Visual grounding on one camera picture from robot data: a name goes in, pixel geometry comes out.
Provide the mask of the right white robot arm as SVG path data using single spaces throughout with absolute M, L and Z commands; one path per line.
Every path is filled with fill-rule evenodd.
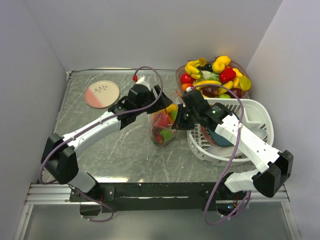
M 209 103 L 197 89 L 182 95 L 172 128 L 192 130 L 196 124 L 205 127 L 234 145 L 256 167 L 255 170 L 223 175 L 218 180 L 219 195 L 232 198 L 237 192 L 256 190 L 272 198 L 291 176 L 294 156 L 264 142 L 243 125 L 243 113 L 234 114 L 222 103 Z

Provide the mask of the clear orange zip top bag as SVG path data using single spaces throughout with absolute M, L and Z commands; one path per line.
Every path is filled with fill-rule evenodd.
M 172 125 L 177 117 L 178 105 L 182 103 L 181 94 L 176 90 L 168 97 L 172 104 L 150 115 L 150 140 L 155 146 L 167 145 L 178 134 Z

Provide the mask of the lychee cluster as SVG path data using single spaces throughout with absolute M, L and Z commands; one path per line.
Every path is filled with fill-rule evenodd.
M 164 137 L 161 135 L 161 130 L 158 129 L 152 131 L 151 140 L 156 146 L 163 146 L 165 144 Z

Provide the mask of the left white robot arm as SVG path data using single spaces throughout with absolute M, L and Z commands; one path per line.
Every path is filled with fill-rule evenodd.
M 98 182 L 79 168 L 77 158 L 102 138 L 133 123 L 137 116 L 153 114 L 171 104 L 159 85 L 151 89 L 135 84 L 96 120 L 64 136 L 52 134 L 45 144 L 40 169 L 47 170 L 59 184 L 69 184 L 79 189 L 86 200 L 94 201 L 100 193 Z

